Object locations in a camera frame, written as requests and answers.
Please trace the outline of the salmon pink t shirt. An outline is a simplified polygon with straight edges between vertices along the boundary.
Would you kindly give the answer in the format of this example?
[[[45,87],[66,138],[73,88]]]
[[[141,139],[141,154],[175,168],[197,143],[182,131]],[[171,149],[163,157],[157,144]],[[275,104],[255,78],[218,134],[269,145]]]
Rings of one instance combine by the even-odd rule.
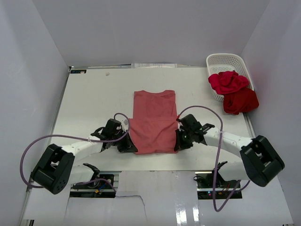
[[[135,91],[133,117],[129,119],[129,135],[137,148],[135,154],[176,153],[176,118],[175,91]]]

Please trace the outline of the red t shirt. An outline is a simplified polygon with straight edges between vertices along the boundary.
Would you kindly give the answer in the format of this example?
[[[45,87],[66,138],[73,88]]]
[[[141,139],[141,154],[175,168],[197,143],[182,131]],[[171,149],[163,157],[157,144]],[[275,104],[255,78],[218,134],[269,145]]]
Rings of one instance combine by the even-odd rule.
[[[208,81],[218,95],[224,96],[224,112],[238,115],[259,107],[256,93],[248,88],[249,80],[237,72],[215,73],[209,76]]]

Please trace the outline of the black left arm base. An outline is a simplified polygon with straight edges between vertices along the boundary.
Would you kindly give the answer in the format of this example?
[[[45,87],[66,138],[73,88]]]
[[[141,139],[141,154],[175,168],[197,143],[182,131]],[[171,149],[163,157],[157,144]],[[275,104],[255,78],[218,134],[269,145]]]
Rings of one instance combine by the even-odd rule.
[[[107,172],[98,177],[106,179],[117,190],[119,173]],[[106,181],[99,180],[87,185],[72,185],[70,198],[115,198],[115,192]]]

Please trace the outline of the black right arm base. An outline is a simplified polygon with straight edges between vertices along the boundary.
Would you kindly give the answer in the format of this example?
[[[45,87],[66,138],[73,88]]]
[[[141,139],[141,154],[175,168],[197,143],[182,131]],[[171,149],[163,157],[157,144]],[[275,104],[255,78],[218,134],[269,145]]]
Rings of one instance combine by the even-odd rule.
[[[213,199],[213,172],[200,172],[196,173],[193,180],[197,183],[197,193],[199,200],[212,200]],[[217,200],[225,200],[232,190],[234,189],[237,181],[225,181],[217,174],[215,185],[215,197]]]

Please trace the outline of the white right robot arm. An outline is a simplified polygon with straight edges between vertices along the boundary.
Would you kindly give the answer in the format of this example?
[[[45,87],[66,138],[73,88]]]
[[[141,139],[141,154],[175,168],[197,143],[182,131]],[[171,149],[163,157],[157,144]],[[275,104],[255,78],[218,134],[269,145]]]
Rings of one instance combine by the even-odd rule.
[[[176,132],[175,151],[193,147],[194,143],[213,146],[225,150],[241,160],[216,167],[212,181],[222,188],[230,180],[251,180],[254,184],[265,187],[285,168],[285,163],[269,140],[264,136],[255,138],[237,136],[221,132],[214,125],[201,125],[192,114],[178,118],[180,124]]]

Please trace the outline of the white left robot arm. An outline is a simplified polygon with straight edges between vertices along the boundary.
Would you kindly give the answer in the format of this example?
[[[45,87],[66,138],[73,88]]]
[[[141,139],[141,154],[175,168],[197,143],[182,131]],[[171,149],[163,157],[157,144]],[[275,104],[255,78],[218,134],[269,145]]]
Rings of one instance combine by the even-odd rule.
[[[76,143],[58,146],[50,144],[39,159],[31,178],[52,194],[58,194],[67,185],[87,185],[94,188],[99,184],[100,170],[79,161],[116,147],[120,153],[136,153],[129,135],[129,119],[118,121],[109,119],[105,127],[100,127],[88,138],[78,139]]]

